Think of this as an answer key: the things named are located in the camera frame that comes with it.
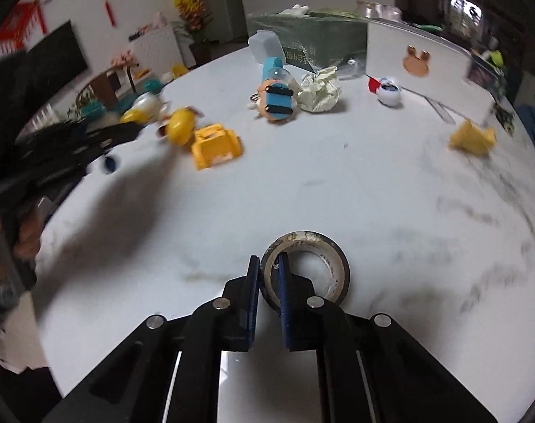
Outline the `person left hand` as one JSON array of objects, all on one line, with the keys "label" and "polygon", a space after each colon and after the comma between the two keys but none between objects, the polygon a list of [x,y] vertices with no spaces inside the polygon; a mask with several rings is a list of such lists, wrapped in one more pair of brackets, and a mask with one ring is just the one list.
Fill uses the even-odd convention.
[{"label": "person left hand", "polygon": [[[39,215],[38,209],[33,208],[30,213],[23,219],[20,226],[19,239],[14,245],[13,255],[18,259],[31,260],[39,252],[41,247],[41,233],[43,230],[43,222]],[[0,280],[6,277],[6,271],[0,265]]]}]

